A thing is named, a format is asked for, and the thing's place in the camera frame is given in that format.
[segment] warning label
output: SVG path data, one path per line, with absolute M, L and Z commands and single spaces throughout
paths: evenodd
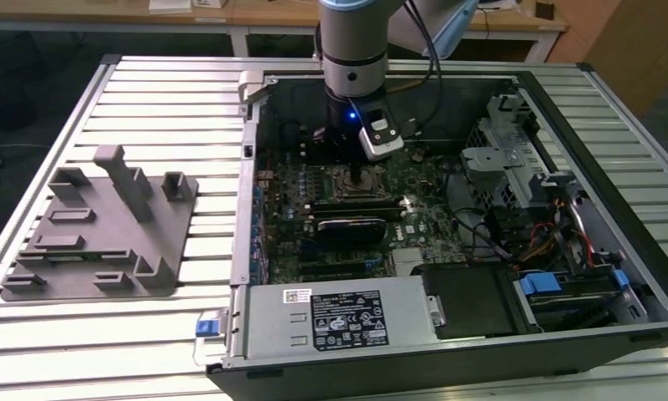
M 313 295 L 314 347 L 319 351 L 389 345 L 378 291 Z

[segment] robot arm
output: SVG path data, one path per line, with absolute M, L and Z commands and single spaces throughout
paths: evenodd
M 402 131 L 387 104 L 385 79 L 389 70 L 390 19 L 406 2 L 321 0 L 322 68 L 329 95 L 327 131 L 345 140 L 358 137 L 373 161 L 403 147 Z M 418 3 L 427 14 L 426 19 L 435 20 L 441 30 L 437 40 L 442 38 L 439 42 L 454 48 L 469 27 L 478 0 Z M 414 23 L 406 29 L 407 32 L 397 29 L 395 37 L 406 35 L 419 38 L 421 42 L 411 43 L 421 47 L 421 43 L 425 43 L 422 32 L 411 27 L 415 27 Z

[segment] aluminum extrusion table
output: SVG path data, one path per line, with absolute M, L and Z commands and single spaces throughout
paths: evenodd
M 231 256 L 245 120 L 245 70 L 306 71 L 306 59 L 107 58 L 0 236 L 0 282 L 43 215 L 56 167 L 90 163 L 123 144 L 149 175 L 198 177 L 199 197 L 179 279 L 167 298 L 6 302 L 0 298 L 0 400 L 230 400 L 193 360 L 201 313 L 230 303 Z M 449 71 L 530 70 L 668 255 L 668 155 L 594 72 L 576 65 L 446 63 Z M 427 68 L 393 62 L 393 70 Z M 546 133 L 547 150 L 565 167 Z M 211 353 L 223 344 L 207 345 Z M 588 373 L 371 397 L 425 399 L 668 399 L 668 348 L 636 353 Z

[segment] metal clip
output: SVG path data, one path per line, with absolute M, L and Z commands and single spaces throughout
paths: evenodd
M 197 341 L 193 360 L 199 366 L 214 365 L 223 361 L 223 343 L 229 325 L 229 308 L 223 307 L 201 313 L 197 322 Z

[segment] black cable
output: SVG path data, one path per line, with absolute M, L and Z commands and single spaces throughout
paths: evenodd
M 489 23 L 489 10 L 485 8 L 478 8 L 481 11 L 483 11 L 483 14 L 486 14 L 486 40 L 490 39 L 490 23 Z
M 411 11 L 411 8 L 409 7 L 409 4 L 405 4 L 403 7 L 405 7 L 405 9 L 406 9 L 406 11 L 409 13 L 409 16 L 411 17 L 411 20 L 414 21 L 415 26 L 419 28 L 419 31 L 422 31 L 423 42 L 427 44 L 426 47 L 429 47 L 429 40 L 426 39 L 426 33 L 423 33 L 423 30 L 426 28 L 422 26 L 422 21 L 415 17 L 415 14 Z M 429 80 L 431 79 L 431 75 L 434 75 L 434 67 L 435 67 L 434 57 L 429 57 L 429 71 L 426 72 L 426 76 L 422 79 L 419 79 L 415 82 L 413 82 L 413 83 L 409 83 L 409 84 L 405 84 L 405 85 L 402 85 L 402 86 L 399 86 L 397 88 L 389 89 L 387 93 L 389 94 L 397 94 L 399 92 L 403 92 L 405 90 L 409 90 L 409 89 L 413 89 L 413 88 L 418 88 L 419 86 L 422 86 L 423 84 L 426 84 L 429 82 Z
M 438 52 L 435 50 L 435 45 L 434 45 L 434 39 L 431 38 L 431 34 L 429 33 L 429 28 L 426 27 L 426 22 L 423 22 L 423 17 L 422 14 L 419 13 L 419 8 L 415 5 L 415 3 L 409 0 L 409 3 L 403 5 L 406 8 L 406 11 L 410 15 L 410 17 L 415 20 L 417 26 L 422 30 L 423 37 L 426 38 L 426 44 L 429 46 L 429 56 L 434 59 L 435 63 L 435 72 L 438 75 L 438 93 L 435 97 L 435 107 L 434 111 L 429 115 L 426 119 L 422 119 L 422 122 L 419 124 L 419 128 L 423 129 L 431 120 L 435 118 L 435 115 L 438 114 L 441 108 L 442 108 L 442 101 L 443 101 L 443 72 L 442 72 L 442 62 L 438 57 Z

